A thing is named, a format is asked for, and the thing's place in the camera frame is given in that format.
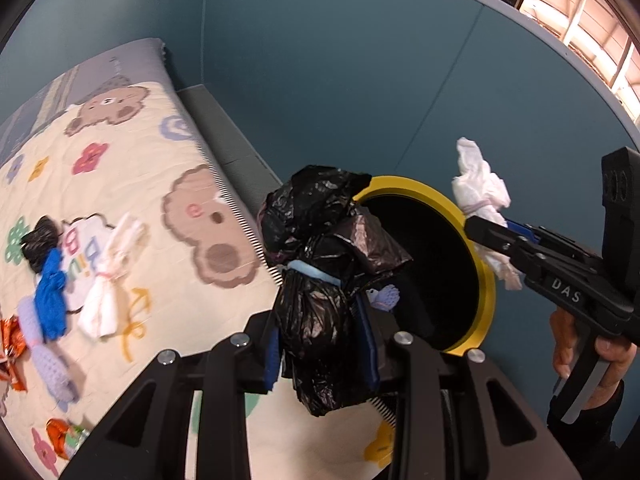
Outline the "person right hand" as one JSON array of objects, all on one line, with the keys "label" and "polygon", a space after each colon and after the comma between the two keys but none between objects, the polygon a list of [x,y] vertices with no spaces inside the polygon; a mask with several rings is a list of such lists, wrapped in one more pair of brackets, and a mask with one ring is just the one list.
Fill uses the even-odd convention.
[{"label": "person right hand", "polygon": [[[555,341],[553,368],[562,379],[567,379],[578,343],[576,320],[573,315],[557,308],[550,316],[550,326]],[[598,337],[594,348],[602,359],[608,361],[608,369],[586,403],[587,410],[600,408],[612,399],[637,354],[637,346],[625,338]]]}]

